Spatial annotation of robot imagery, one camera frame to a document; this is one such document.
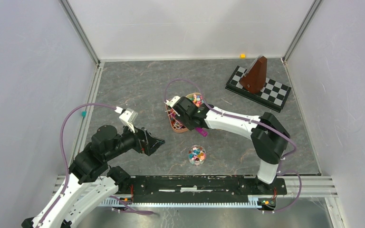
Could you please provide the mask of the orange tray of lollipops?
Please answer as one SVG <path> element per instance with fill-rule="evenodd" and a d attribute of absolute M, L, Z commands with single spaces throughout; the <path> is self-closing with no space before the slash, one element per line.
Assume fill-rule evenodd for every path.
<path fill-rule="evenodd" d="M 181 122 L 176 119 L 176 112 L 170 108 L 169 106 L 165 105 L 166 113 L 170 122 L 170 126 L 172 130 L 176 133 L 184 133 L 189 131 Z"/>

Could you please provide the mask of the magenta plastic scoop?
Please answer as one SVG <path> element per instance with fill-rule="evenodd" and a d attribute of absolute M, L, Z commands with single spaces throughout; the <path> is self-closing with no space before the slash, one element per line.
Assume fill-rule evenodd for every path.
<path fill-rule="evenodd" d="M 208 135 L 208 132 L 202 128 L 196 127 L 195 130 L 203 137 L 206 137 Z"/>

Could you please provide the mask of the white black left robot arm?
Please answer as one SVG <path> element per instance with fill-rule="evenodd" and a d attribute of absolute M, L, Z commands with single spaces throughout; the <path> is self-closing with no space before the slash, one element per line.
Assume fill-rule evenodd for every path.
<path fill-rule="evenodd" d="M 126 193 L 131 177 L 120 166 L 109 168 L 108 161 L 135 150 L 153 154 L 165 140 L 152 136 L 145 128 L 123 133 L 103 125 L 71 163 L 68 175 L 48 205 L 35 217 L 25 219 L 23 228 L 75 228 L 103 200 L 115 193 Z"/>

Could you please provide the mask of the clear round plastic jar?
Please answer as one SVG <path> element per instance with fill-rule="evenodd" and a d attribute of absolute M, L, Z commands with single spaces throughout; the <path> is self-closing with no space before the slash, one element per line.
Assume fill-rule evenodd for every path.
<path fill-rule="evenodd" d="M 192 165 L 199 166 L 203 164 L 206 156 L 205 148 L 200 145 L 193 145 L 188 151 L 188 159 Z"/>

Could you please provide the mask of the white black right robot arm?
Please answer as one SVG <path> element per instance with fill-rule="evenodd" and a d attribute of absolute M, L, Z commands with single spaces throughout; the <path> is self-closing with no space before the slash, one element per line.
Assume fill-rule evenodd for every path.
<path fill-rule="evenodd" d="M 274 189 L 281 157 L 292 140 L 273 114 L 237 114 L 208 103 L 197 106 L 185 96 L 175 96 L 164 103 L 174 110 L 177 121 L 189 130 L 218 129 L 250 139 L 260 159 L 256 189 L 262 194 Z"/>

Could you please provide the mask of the beige tray of star candies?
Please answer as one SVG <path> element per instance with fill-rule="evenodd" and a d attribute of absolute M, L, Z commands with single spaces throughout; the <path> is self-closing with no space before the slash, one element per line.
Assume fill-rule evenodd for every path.
<path fill-rule="evenodd" d="M 203 96 L 200 93 L 191 93 L 186 95 L 197 107 L 200 107 L 203 104 Z"/>

